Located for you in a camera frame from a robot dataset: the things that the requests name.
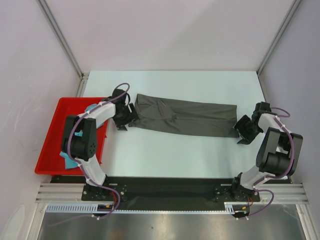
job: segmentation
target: folded garment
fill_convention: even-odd
[[[238,138],[237,106],[174,100],[138,94],[135,110],[139,120],[129,127],[172,134]]]

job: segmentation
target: metal floor panel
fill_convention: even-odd
[[[256,211],[261,206],[252,207]],[[305,240],[295,205],[272,205],[249,220],[231,215],[112,214],[106,219],[46,213],[38,240]]]

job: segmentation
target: black mounting plate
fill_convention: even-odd
[[[116,190],[120,194],[120,201],[126,201],[126,186],[125,185],[107,185],[106,187]],[[85,184],[83,186],[82,201],[113,201],[114,198],[111,195],[110,190],[106,190],[104,188],[98,186],[92,186],[89,184]]]
[[[238,193],[236,195],[231,194],[231,185],[220,185],[214,187],[215,198],[214,201],[217,203],[222,202],[248,202],[247,194]],[[260,196],[257,192],[257,195],[252,196],[254,202],[260,202]]]
[[[235,202],[230,193],[223,193],[231,186],[232,181],[232,178],[108,176],[111,188],[117,189],[120,194],[121,187],[126,189],[124,196],[121,195],[126,201],[122,201],[118,209],[132,211],[223,211],[225,209],[224,202]],[[51,180],[51,183],[60,184],[85,182],[84,176],[57,175],[52,177]],[[270,180],[268,182],[268,184],[290,183],[290,179]],[[105,192],[103,194],[106,196],[105,201],[113,200],[110,193]],[[84,199],[87,199],[87,201],[96,201],[97,199],[96,195],[90,196],[90,193],[85,195]],[[243,199],[243,205],[240,204],[239,206],[246,206],[247,201],[247,199]],[[259,202],[259,195],[254,195],[253,201]]]

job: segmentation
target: white table surface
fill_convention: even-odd
[[[264,100],[254,71],[91,71],[83,97],[108,97],[120,83],[137,94],[202,103],[237,105],[238,120]],[[264,134],[250,145],[239,138],[188,136],[109,121],[101,168],[108,176],[233,178],[249,170]]]

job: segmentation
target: metal frame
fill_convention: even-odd
[[[99,205],[112,205],[113,202],[104,203],[48,203],[46,213],[77,213],[77,214],[107,214],[107,210],[99,210]]]
[[[288,26],[290,25],[295,13],[297,12],[299,6],[301,5],[303,0],[294,0],[294,2],[291,4],[291,7],[289,9],[289,11],[287,12],[286,16],[284,17],[284,20],[278,30],[278,32],[276,33],[274,39],[272,40],[272,43],[268,49],[268,51],[266,52],[259,68],[257,69],[257,75],[258,77],[261,75],[262,71],[264,70],[268,60],[270,59],[270,57],[272,56],[272,54],[274,53],[276,47],[278,46],[281,38],[283,37],[285,31],[287,30]]]
[[[36,203],[86,203],[97,204],[101,201],[82,201],[84,183],[42,183],[36,197]],[[274,192],[272,204],[309,204],[304,186],[302,184],[263,184],[263,189]],[[269,193],[260,193],[261,202],[266,204],[270,201]],[[229,205],[243,205],[243,202],[226,202]]]
[[[45,18],[47,19],[49,25],[51,26],[52,31],[54,32],[55,36],[57,37],[66,56],[70,60],[72,67],[74,68],[74,70],[77,73],[77,75],[79,76],[79,78],[82,78],[83,73],[81,71],[81,68],[80,68],[74,54],[72,53],[71,48],[70,48],[65,36],[63,35],[53,13],[51,12],[48,3],[46,2],[46,0],[36,0],[36,1],[39,4]]]
[[[314,225],[310,205],[296,205],[306,240],[317,240],[320,238],[319,230]]]
[[[70,212],[68,206],[74,205],[74,213],[80,213],[81,206],[101,204],[100,201],[82,201],[84,183],[42,183],[35,201],[35,214],[26,240],[38,238],[44,214],[48,206],[60,206],[58,212]],[[304,234],[307,240],[317,240],[319,232],[314,225],[312,211],[302,184],[264,184],[264,189],[274,192],[273,205],[296,205]],[[270,201],[269,193],[260,194],[261,201],[255,202],[256,205],[265,205]],[[241,202],[225,202],[225,210],[221,211],[133,211],[133,210],[116,210],[116,214],[234,214],[233,206],[241,205]]]
[[[267,95],[266,86],[265,86],[264,82],[261,81],[261,78],[260,78],[260,76],[258,74],[257,74],[257,77],[258,77],[258,80],[259,80],[260,88],[262,90],[262,95],[263,95],[264,101],[267,102],[267,103],[270,103],[270,98]]]
[[[86,85],[89,79],[89,73],[84,73],[82,78],[80,79],[79,85],[78,85],[78,89],[76,91],[75,96],[76,97],[82,97],[84,94],[84,91],[86,89]]]

